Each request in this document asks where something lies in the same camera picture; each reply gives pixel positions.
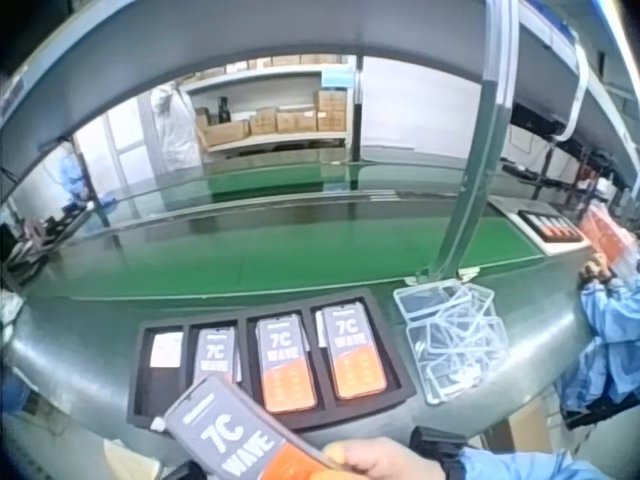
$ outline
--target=smartphone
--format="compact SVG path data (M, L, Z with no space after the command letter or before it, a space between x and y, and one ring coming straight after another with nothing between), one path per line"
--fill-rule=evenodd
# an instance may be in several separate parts
M314 407L317 400L300 317L267 318L256 328L265 408L279 413Z
M204 328L198 334L193 382L211 373L220 373L229 382L236 379L235 328Z
M336 394L349 399L387 388L380 355L361 303L322 309Z
M192 385L164 422L191 457L222 480L300 480L340 470L218 374Z

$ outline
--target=green conveyor belt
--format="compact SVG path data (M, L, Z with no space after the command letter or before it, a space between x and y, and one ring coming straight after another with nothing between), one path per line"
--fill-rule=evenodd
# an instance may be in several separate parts
M400 203L390 205L402 208ZM120 247L112 237L87 240L54 255L31 293L202 295L403 277L433 260L448 222L448 216L415 214L328 221L295 209L281 214L289 223L260 226L252 217L251 225L227 228L224 219L210 218L172 222L162 231L157 226L127 231L119 235ZM234 217L241 223L241 213ZM534 255L539 251L506 218L492 213L482 219L462 266Z

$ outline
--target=black watch strap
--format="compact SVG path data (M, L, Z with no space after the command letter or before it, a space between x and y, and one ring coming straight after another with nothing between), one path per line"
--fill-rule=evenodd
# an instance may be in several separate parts
M428 427L416 427L411 432L409 448L423 458L440 464L447 480L464 480L466 470L460 451L467 446L462 435L442 432Z

